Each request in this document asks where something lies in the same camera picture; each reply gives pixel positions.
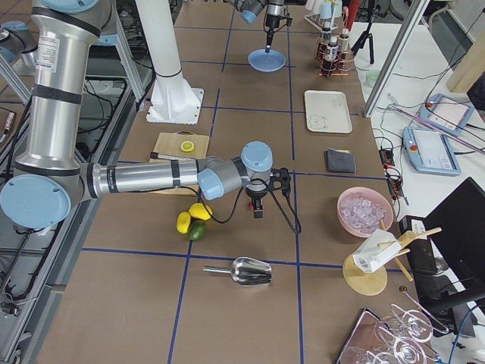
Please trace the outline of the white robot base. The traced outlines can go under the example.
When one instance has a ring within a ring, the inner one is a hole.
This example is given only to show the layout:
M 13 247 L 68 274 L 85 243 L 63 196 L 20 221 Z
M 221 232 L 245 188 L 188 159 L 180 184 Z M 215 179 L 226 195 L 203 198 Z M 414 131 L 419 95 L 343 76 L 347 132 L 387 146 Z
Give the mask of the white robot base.
M 147 121 L 197 124 L 204 90 L 183 76 L 169 2 L 139 0 L 136 7 L 156 76 Z

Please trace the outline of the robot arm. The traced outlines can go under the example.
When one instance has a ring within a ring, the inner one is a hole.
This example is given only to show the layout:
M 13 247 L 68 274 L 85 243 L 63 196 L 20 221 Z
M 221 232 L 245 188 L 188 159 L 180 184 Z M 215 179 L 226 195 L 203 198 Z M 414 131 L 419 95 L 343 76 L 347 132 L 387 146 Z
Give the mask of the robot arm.
M 265 52 L 271 50 L 274 34 L 283 27 L 290 27 L 293 19 L 290 17 L 284 0 L 234 0 L 228 1 L 240 14 L 243 20 L 252 24 L 259 14 L 266 10 L 263 29 L 266 33 Z
M 116 31 L 113 1 L 35 1 L 39 48 L 31 94 L 30 132 L 2 187 L 1 207 L 33 230 L 64 220 L 71 209 L 108 193 L 147 193 L 198 186 L 208 200 L 245 190 L 255 202 L 286 190 L 289 175 L 273 166 L 270 146 L 246 144 L 229 160 L 209 156 L 103 166 L 74 158 L 89 49 Z

